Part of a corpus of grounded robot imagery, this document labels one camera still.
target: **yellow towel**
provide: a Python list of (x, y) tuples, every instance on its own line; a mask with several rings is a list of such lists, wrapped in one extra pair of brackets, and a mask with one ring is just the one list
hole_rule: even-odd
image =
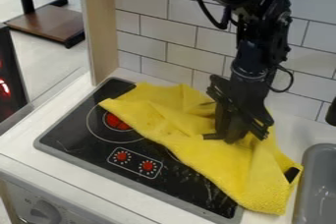
[(215, 104), (207, 96), (180, 84), (172, 87), (137, 84), (118, 99), (99, 103), (144, 137), (169, 148), (239, 205), (281, 215), (299, 177), (290, 185), (284, 172), (303, 167), (277, 147), (274, 130), (268, 140), (252, 134), (234, 144), (203, 140), (214, 133)]

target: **cooktop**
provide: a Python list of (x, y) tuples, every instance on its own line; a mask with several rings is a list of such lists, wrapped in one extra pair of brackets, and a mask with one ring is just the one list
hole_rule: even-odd
[(135, 87), (106, 81), (34, 146), (215, 223), (239, 223), (243, 210), (213, 183), (98, 105)]

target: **sink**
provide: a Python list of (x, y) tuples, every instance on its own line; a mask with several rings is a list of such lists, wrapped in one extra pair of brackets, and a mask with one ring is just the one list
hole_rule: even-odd
[(336, 144), (309, 148), (303, 164), (293, 223), (336, 223)]

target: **control panel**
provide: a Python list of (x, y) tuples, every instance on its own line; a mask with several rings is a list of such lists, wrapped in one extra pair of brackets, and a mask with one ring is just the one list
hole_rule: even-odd
[(155, 179), (163, 167), (162, 162), (123, 147), (116, 148), (107, 162), (149, 180)]
[(7, 187), (18, 217), (23, 223), (101, 224), (12, 183), (7, 183)]

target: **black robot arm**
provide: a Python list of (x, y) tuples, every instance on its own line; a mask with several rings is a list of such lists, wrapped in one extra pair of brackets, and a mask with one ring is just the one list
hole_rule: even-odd
[[(232, 143), (252, 132), (264, 140), (268, 128), (274, 124), (264, 107), (264, 99), (270, 90), (285, 92), (294, 82), (292, 73), (280, 65), (290, 51), (287, 38), (292, 22), (291, 3), (289, 0), (216, 1), (225, 7), (221, 22), (212, 17), (203, 0), (197, 0), (216, 27), (226, 29), (229, 23), (237, 26), (238, 53), (231, 66), (230, 81), (211, 76), (207, 93), (217, 102), (216, 134), (204, 138)], [(278, 70), (291, 78), (288, 87), (282, 90), (272, 87)]]

